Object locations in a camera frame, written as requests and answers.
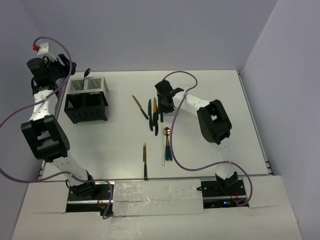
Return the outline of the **black spoon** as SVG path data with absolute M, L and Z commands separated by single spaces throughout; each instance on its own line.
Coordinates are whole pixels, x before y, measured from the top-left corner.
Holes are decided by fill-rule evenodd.
M 84 89 L 85 79 L 86 79 L 86 77 L 90 74 L 90 72 L 91 72 L 91 69 L 90 69 L 90 68 L 87 68 L 87 69 L 85 70 L 85 72 L 84 72 L 84 74 L 83 74 L 83 80 L 82 80 L 81 88 L 80 88 L 81 90 Z

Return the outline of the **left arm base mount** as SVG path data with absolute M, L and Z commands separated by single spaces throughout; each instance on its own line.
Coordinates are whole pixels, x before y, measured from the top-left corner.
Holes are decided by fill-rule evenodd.
M 67 179 L 68 197 L 65 211 L 67 213 L 99 213 L 102 217 L 109 204 L 111 189 L 107 183 L 83 183 L 71 186 Z

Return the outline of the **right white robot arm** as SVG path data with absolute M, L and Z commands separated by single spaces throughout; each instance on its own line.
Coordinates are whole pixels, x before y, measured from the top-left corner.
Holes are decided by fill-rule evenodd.
M 200 132 L 203 138 L 215 145 L 215 151 L 220 164 L 215 169 L 216 188 L 224 196 L 235 189 L 238 174 L 233 171 L 228 138 L 232 124 L 227 112 L 218 99 L 204 100 L 187 94 L 182 88 L 172 88 L 167 80 L 155 85 L 158 96 L 158 106 L 161 113 L 172 113 L 175 104 L 183 101 L 182 109 L 197 117 Z

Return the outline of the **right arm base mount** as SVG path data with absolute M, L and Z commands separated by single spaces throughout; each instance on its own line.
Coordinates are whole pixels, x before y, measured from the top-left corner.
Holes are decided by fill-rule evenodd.
M 196 190 L 202 194 L 205 209 L 248 206 L 244 182 L 236 172 L 226 179 L 216 174 L 215 180 L 202 180 Z

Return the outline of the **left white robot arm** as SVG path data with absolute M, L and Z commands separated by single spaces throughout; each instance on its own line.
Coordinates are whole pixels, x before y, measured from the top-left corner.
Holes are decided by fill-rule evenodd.
M 63 173 L 73 194 L 93 199 L 98 194 L 98 187 L 88 171 L 69 153 L 69 139 L 55 117 L 59 100 L 57 80 L 73 75 L 76 63 L 70 62 L 64 54 L 53 58 L 46 53 L 26 64 L 33 75 L 31 89 L 36 105 L 28 122 L 21 124 L 21 131 L 35 158 Z

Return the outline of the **gold fork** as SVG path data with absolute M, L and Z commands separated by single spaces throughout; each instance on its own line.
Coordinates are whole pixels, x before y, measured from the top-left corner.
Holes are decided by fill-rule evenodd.
M 161 123 L 164 122 L 164 114 L 163 114 L 163 112 L 160 113 L 160 122 Z

